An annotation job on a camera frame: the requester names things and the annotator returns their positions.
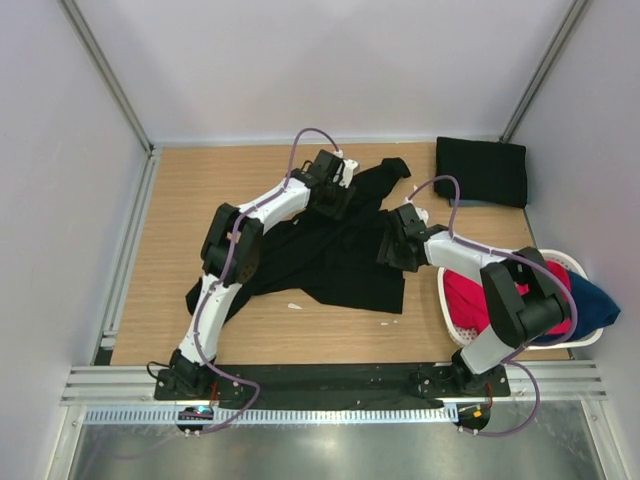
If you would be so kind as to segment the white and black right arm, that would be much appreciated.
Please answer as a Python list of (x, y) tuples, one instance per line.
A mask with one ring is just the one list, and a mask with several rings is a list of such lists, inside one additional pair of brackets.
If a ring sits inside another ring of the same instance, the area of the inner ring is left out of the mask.
[(411, 203), (389, 212), (378, 262), (406, 272), (444, 268), (482, 288), (489, 326), (456, 351), (450, 365), (452, 388), (465, 396), (483, 391), (503, 362), (534, 340), (565, 320), (577, 321), (570, 291), (539, 250), (500, 249), (429, 226)]

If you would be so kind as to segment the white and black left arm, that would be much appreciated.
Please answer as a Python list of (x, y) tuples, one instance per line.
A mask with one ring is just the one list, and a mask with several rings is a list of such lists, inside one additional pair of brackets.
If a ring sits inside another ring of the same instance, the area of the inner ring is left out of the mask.
[(271, 190), (233, 206), (220, 205), (201, 249), (202, 276), (189, 330), (156, 381), (155, 397), (202, 399), (219, 374), (209, 367), (231, 305), (260, 263), (265, 234), (308, 207), (333, 219), (343, 216), (354, 195), (359, 163), (340, 150), (321, 150), (312, 162), (291, 168)]

